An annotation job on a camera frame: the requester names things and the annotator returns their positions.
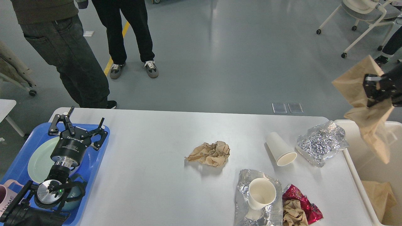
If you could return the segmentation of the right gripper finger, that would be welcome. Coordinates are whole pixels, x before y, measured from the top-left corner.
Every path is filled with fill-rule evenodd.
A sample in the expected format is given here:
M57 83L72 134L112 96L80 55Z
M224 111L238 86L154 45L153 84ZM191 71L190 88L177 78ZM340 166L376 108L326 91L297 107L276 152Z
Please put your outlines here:
M386 76L365 74L363 88L368 98L367 107L373 107L386 99L392 99L393 81Z

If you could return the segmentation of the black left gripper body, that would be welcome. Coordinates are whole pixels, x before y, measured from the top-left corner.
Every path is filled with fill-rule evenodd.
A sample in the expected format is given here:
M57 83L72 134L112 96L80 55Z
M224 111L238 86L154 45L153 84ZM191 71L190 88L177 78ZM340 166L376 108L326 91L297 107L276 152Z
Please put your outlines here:
M72 165L80 165L90 144L90 137L80 140L71 136L59 136L59 141L51 154L51 159L56 163L64 158L68 158L72 160Z

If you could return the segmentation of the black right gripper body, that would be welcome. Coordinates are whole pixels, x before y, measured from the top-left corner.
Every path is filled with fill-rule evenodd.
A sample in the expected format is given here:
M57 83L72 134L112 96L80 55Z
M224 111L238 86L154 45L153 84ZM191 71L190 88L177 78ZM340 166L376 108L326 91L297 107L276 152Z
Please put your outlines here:
M385 99L391 99L393 106L402 106L402 65L401 63L382 75L382 89L386 91Z

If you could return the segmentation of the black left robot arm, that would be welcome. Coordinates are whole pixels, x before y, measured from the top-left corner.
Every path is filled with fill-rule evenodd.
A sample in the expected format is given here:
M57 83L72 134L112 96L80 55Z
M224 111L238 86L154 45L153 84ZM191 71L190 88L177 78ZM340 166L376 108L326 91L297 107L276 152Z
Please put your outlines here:
M110 130L73 124L73 110L37 126L1 180L2 226L78 225Z

